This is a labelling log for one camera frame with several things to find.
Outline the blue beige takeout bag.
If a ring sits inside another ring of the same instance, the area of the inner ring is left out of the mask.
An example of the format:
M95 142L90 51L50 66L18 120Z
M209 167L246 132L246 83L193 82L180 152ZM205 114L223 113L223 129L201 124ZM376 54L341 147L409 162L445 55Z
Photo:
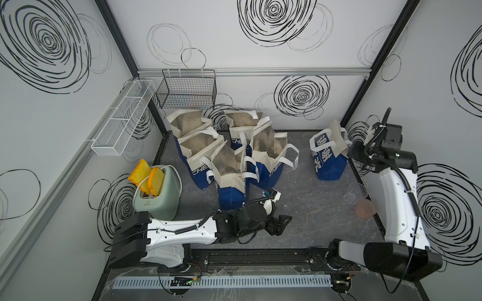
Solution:
M178 139L213 125L211 119L203 116L202 110L179 109L167 116L166 120Z
M339 180L348 163L348 151L352 145L346 129L334 120L328 128L312 136L309 142L317 178L321 181Z
M209 159L224 142L224 136L219 134L212 126L177 139L179 156L198 188L206 189L211 183L211 180L207 178L207 172L210 168L202 161L202 158Z
M255 110L225 110L230 133L230 145L236 150L251 141L252 131L258 124L270 121L269 116Z
M275 187L284 166L296 170L299 149L288 143L287 132L275 132L269 117L263 117L251 132L251 158L259 171L259 180L254 184L261 189Z
M210 169L206 177L215 182L221 210L239 209L249 201L249 181L258 182L260 176L245 145L233 150L224 142L209 158L203 156L200 161Z

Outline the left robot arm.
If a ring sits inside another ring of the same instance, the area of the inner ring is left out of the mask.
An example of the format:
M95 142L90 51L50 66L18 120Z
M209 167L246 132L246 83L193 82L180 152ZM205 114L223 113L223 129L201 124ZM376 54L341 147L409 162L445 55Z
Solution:
M288 215L275 216L272 206L261 203L187 221L163 221L142 211L115 227L107 265L120 269L144 262L176 268L185 263L189 244L233 243L262 230L280 236L291 220Z

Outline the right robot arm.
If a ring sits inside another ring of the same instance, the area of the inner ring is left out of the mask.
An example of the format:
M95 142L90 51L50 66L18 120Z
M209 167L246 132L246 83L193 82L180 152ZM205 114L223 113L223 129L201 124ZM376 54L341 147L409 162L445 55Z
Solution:
M334 270L362 265L381 276L417 282L443 265L431 250L417 198L418 164L414 153L401 149L402 127L388 122L391 108L373 125L366 141L357 140L348 156L374 168L383 192L385 235L383 242L366 244L334 239L326 263Z

